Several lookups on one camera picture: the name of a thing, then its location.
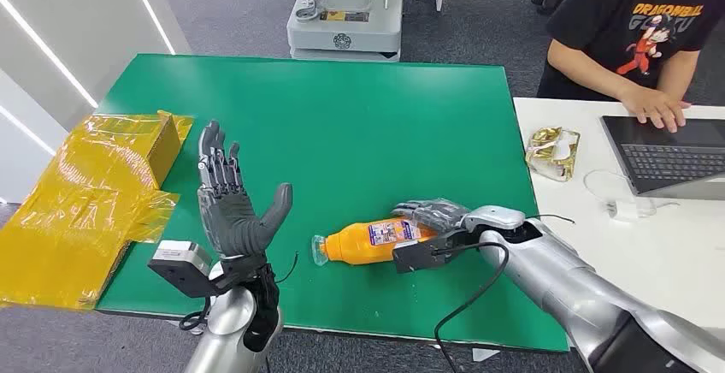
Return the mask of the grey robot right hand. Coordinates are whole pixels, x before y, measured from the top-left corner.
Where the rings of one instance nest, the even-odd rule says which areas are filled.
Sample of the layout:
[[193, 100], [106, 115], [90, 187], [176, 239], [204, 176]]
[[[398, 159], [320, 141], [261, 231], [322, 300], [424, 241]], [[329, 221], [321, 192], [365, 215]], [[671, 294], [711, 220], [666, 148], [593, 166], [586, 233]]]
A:
[[391, 214], [416, 221], [440, 234], [460, 228], [470, 209], [445, 198], [409, 200], [396, 204]]

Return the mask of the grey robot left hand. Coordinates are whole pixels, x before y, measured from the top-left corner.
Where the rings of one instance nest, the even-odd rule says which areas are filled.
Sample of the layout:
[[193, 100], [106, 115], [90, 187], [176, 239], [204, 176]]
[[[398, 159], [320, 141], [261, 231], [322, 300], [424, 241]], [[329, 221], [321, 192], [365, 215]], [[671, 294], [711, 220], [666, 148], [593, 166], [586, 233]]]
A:
[[272, 204], [258, 215], [242, 179], [239, 143], [225, 147], [217, 120], [203, 127], [198, 140], [197, 189], [204, 232], [222, 258], [263, 255], [292, 209], [293, 187], [279, 184]]

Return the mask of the person's right hand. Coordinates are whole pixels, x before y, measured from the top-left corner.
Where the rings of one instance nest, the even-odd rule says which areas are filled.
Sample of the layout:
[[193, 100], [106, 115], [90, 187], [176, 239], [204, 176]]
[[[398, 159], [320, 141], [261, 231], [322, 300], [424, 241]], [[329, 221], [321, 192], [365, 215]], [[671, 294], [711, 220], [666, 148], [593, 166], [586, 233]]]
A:
[[686, 125], [684, 110], [692, 105], [671, 97], [665, 92], [643, 86], [625, 87], [616, 94], [624, 107], [640, 123], [650, 122], [654, 127], [676, 133]]

